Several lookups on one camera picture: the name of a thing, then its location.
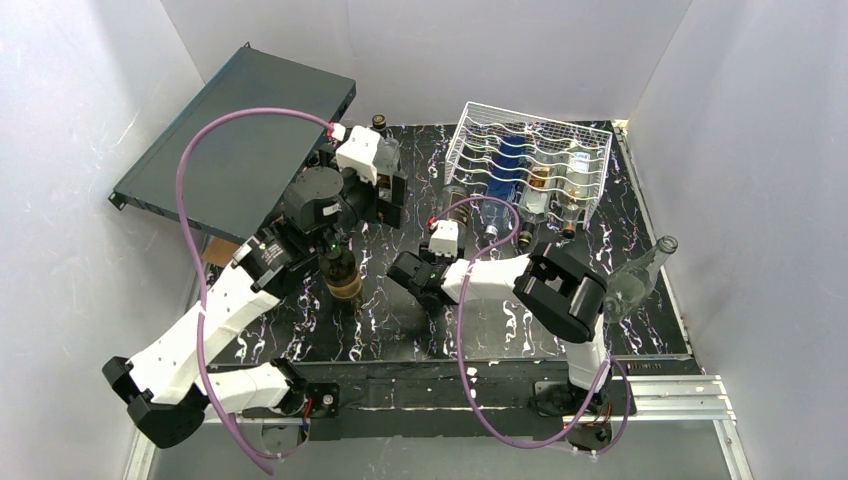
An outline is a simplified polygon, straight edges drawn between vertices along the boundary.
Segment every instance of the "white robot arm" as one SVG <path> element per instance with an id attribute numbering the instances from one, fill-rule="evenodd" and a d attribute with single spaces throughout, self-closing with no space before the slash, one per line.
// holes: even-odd
<path id="1" fill-rule="evenodd" d="M 436 231 L 443 229 L 437 226 Z M 423 246 L 420 255 L 426 257 Z M 439 243 L 441 252 L 456 251 Z M 436 258 L 422 260 L 402 252 L 388 276 L 409 290 L 426 309 L 456 304 L 468 272 L 468 260 Z M 507 260 L 478 261 L 469 274 L 465 300 L 509 300 L 522 303 L 551 333 L 566 344 L 569 382 L 589 390 L 600 369 L 609 373 L 604 345 L 603 298 L 606 282 L 553 244 L 537 245 L 529 255 Z M 592 393 L 604 388 L 600 382 Z"/>
<path id="2" fill-rule="evenodd" d="M 205 418 L 209 399 L 199 378 L 199 345 L 207 362 L 213 361 L 249 323 L 319 271 L 334 295 L 358 293 L 359 271 L 342 241 L 347 231 L 361 220 L 400 226 L 407 195 L 397 141 L 358 126 L 337 126 L 333 137 L 342 144 L 319 150 L 319 165 L 289 184 L 285 202 L 239 247 L 209 289 L 202 342 L 197 342 L 198 302 L 149 347 L 103 366 L 133 422 L 158 447 L 185 440 Z M 286 413 L 321 390 L 284 360 L 209 377 L 226 413 L 253 407 Z M 313 411 L 336 402 L 319 401 Z"/>

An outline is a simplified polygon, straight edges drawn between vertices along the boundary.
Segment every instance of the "wire rack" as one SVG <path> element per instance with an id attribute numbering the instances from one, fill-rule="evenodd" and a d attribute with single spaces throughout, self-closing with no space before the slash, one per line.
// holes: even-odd
<path id="1" fill-rule="evenodd" d="M 509 200 L 522 216 L 585 228 L 604 193 L 611 147 L 611 132 L 468 102 L 445 183 L 483 193 L 493 178 L 511 182 Z"/>

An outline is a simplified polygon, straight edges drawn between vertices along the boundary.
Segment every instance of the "white panel wall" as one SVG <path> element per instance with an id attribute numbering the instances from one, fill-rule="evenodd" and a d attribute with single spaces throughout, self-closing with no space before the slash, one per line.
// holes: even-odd
<path id="1" fill-rule="evenodd" d="M 202 82 L 157 0 L 0 2 L 0 477 L 119 478 L 100 367 L 185 306 L 178 225 L 106 200 Z"/>
<path id="2" fill-rule="evenodd" d="M 459 119 L 468 100 L 627 118 L 691 0 L 162 0 L 204 80 L 250 41 L 357 81 L 347 119 Z"/>
<path id="3" fill-rule="evenodd" d="M 848 4 L 695 0 L 631 121 L 757 478 L 845 478 Z"/>

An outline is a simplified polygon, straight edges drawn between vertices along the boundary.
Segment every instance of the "wine bottle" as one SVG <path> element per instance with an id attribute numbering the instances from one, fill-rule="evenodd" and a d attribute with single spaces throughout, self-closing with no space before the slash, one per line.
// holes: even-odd
<path id="1" fill-rule="evenodd" d="M 515 196 L 515 179 L 520 178 L 523 170 L 525 139 L 522 136 L 510 136 L 501 140 L 497 154 L 489 166 L 491 177 L 488 181 L 486 196 L 512 202 Z M 502 203 L 485 201 L 480 208 L 485 227 L 485 237 L 493 241 L 505 234 L 509 221 L 506 219 L 506 207 Z"/>
<path id="2" fill-rule="evenodd" d="M 325 255 L 319 255 L 318 269 L 330 293 L 339 300 L 353 299 L 362 291 L 356 257 L 346 245 L 335 245 Z"/>
<path id="3" fill-rule="evenodd" d="M 536 151 L 536 161 L 530 167 L 527 184 L 521 193 L 518 203 L 518 213 L 521 215 L 521 232 L 518 234 L 518 247 L 522 252 L 529 250 L 533 244 L 538 225 L 547 221 L 550 210 L 550 191 L 556 184 L 554 176 L 557 163 L 565 162 L 565 153 L 549 155 Z"/>
<path id="4" fill-rule="evenodd" d="M 593 151 L 583 148 L 577 141 L 574 141 L 569 148 L 569 155 L 565 176 L 567 180 L 561 181 L 562 188 L 557 193 L 563 208 L 563 220 L 565 220 L 562 233 L 565 238 L 570 239 L 574 238 L 580 215 L 586 209 L 586 198 L 590 194 L 588 187 L 591 181 L 590 172 L 594 169 L 593 164 L 596 163 L 597 158 Z"/>
<path id="5" fill-rule="evenodd" d="M 653 293 L 660 267 L 677 251 L 677 239 L 666 235 L 641 257 L 616 268 L 607 279 L 604 321 L 618 323 Z"/>

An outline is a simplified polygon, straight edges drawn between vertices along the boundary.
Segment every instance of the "black marble surface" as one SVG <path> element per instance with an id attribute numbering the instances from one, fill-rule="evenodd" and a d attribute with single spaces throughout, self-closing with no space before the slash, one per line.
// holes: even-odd
<path id="1" fill-rule="evenodd" d="M 611 128 L 608 122 L 587 124 Z M 417 252 L 426 233 L 426 222 L 435 213 L 435 199 L 444 184 L 444 157 L 454 129 L 452 125 L 391 128 L 391 135 L 400 141 L 402 168 L 409 174 L 409 198 L 401 229 L 369 224 L 352 235 L 351 249 L 364 280 L 361 309 L 336 308 L 323 281 L 307 278 L 301 291 L 242 331 L 216 363 L 259 363 L 282 356 L 299 362 L 455 358 L 455 310 L 428 316 L 412 295 L 385 276 L 396 253 Z M 650 248 L 626 164 L 618 145 L 613 145 L 604 196 L 589 228 L 568 242 L 552 229 L 541 229 L 543 233 L 537 235 L 556 241 L 601 274 L 609 274 Z M 466 258 L 485 245 L 479 211 L 475 210 Z M 512 248 L 492 252 L 492 258 L 513 255 Z M 564 345 L 523 306 L 478 302 L 468 306 L 466 318 L 463 335 L 468 358 L 565 355 Z M 606 339 L 615 355 L 687 353 L 662 278 L 634 316 L 606 326 Z"/>

